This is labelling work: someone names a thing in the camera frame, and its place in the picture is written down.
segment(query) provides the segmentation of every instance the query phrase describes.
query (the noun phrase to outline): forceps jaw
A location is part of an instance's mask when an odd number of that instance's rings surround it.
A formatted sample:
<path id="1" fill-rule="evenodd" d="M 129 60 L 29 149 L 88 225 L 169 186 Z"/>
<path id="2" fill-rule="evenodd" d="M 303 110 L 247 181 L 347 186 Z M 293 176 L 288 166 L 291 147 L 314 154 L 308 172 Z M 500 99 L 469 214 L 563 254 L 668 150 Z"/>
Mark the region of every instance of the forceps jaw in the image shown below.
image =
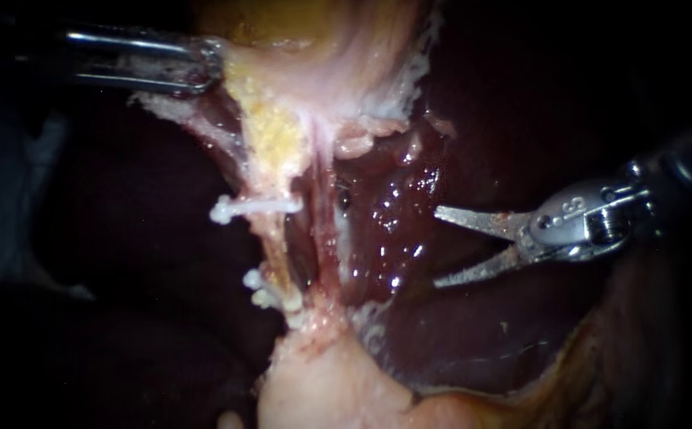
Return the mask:
<path id="1" fill-rule="evenodd" d="M 11 22 L 17 38 L 15 63 L 50 85 L 189 98 L 206 92 L 222 74 L 224 41 L 218 38 L 61 20 Z"/>
<path id="2" fill-rule="evenodd" d="M 440 205 L 434 216 L 495 238 L 512 242 L 507 249 L 473 267 L 433 280 L 436 288 L 447 288 L 474 281 L 483 281 L 514 271 L 536 261 L 536 246 L 528 236 L 532 213 L 485 213 Z"/>

